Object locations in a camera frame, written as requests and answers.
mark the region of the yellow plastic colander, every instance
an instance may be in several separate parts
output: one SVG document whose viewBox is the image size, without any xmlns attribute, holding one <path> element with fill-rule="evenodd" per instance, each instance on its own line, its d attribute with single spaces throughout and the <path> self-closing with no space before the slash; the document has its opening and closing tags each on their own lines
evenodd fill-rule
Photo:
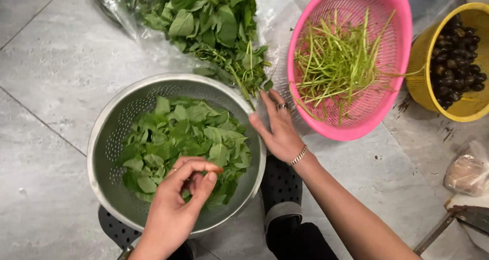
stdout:
<svg viewBox="0 0 489 260">
<path fill-rule="evenodd" d="M 443 114 L 445 117 L 461 122 L 480 119 L 489 112 L 489 81 L 481 92 L 468 92 L 463 98 L 451 106 L 448 111 L 436 101 L 430 81 L 430 57 L 436 38 L 445 24 L 454 15 L 460 13 L 464 26 L 477 28 L 476 35 L 481 38 L 477 53 L 479 56 L 474 64 L 481 71 L 489 73 L 489 6 L 482 3 L 469 3 L 456 8 L 445 19 L 426 29 L 414 42 L 409 57 L 407 74 L 425 69 L 413 75 L 406 76 L 407 88 L 413 99 L 428 110 Z"/>
</svg>

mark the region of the stainless steel colander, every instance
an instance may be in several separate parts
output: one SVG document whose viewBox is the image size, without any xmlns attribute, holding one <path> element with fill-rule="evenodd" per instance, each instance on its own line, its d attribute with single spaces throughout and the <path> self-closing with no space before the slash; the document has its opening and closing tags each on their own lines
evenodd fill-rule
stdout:
<svg viewBox="0 0 489 260">
<path fill-rule="evenodd" d="M 189 96 L 205 99 L 226 108 L 242 124 L 249 124 L 251 107 L 226 85 L 193 74 L 163 74 L 141 80 L 125 88 L 102 110 L 92 129 L 87 150 L 91 187 L 102 206 L 126 225 L 142 231 L 149 203 L 139 200 L 122 184 L 125 168 L 115 164 L 122 150 L 122 140 L 130 132 L 134 117 L 155 107 L 155 97 Z M 265 171 L 266 148 L 256 131 L 249 127 L 245 135 L 252 162 L 239 179 L 238 188 L 227 206 L 204 209 L 190 238 L 216 229 L 239 214 L 256 195 Z"/>
</svg>

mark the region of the pink basket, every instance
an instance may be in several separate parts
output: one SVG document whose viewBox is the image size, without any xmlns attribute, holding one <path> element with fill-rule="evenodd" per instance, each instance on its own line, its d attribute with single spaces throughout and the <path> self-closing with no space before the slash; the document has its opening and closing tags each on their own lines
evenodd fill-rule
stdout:
<svg viewBox="0 0 489 260">
<path fill-rule="evenodd" d="M 369 7 L 367 32 L 370 41 L 380 34 L 392 12 L 396 11 L 382 36 L 376 66 L 382 68 L 382 71 L 386 73 L 404 74 L 406 72 L 412 39 L 411 9 L 407 0 L 311 0 L 295 26 L 289 46 L 287 75 L 293 98 L 300 100 L 295 83 L 300 82 L 302 76 L 298 75 L 298 70 L 295 69 L 294 52 L 297 47 L 301 46 L 298 44 L 298 38 L 306 34 L 306 28 L 303 28 L 306 21 L 319 22 L 319 19 L 325 17 L 327 12 L 333 14 L 337 10 L 338 22 L 342 22 L 349 16 L 348 20 L 351 24 L 356 25 L 364 21 L 367 7 Z M 403 78 L 388 76 L 384 78 L 390 80 L 391 88 L 370 85 L 357 100 L 351 103 L 349 115 L 343 118 L 341 126 L 338 126 L 339 109 L 331 100 L 326 101 L 328 116 L 324 121 L 311 118 L 295 99 L 294 103 L 302 118 L 316 132 L 335 140 L 354 140 L 372 131 L 394 103 Z M 315 116 L 323 118 L 324 112 L 321 105 L 315 109 L 312 103 L 307 106 Z"/>
</svg>

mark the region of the silver bracelet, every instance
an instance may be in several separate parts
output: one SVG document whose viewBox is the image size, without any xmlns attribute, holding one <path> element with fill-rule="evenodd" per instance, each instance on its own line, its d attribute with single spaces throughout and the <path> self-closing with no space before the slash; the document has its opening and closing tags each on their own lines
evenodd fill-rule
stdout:
<svg viewBox="0 0 489 260">
<path fill-rule="evenodd" d="M 301 153 L 299 153 L 299 156 L 297 156 L 292 162 L 290 162 L 289 166 L 293 166 L 294 164 L 298 163 L 302 159 L 302 157 L 304 157 L 306 152 L 307 152 L 307 145 L 304 145 L 304 148 L 302 149 Z"/>
</svg>

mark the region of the ring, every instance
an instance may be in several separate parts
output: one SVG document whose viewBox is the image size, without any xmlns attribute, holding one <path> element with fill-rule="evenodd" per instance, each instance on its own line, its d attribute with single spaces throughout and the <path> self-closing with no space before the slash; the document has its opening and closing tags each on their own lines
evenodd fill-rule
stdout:
<svg viewBox="0 0 489 260">
<path fill-rule="evenodd" d="M 287 111 L 290 111 L 290 107 L 288 103 L 280 103 L 277 105 L 277 110 L 280 109 L 286 109 Z"/>
</svg>

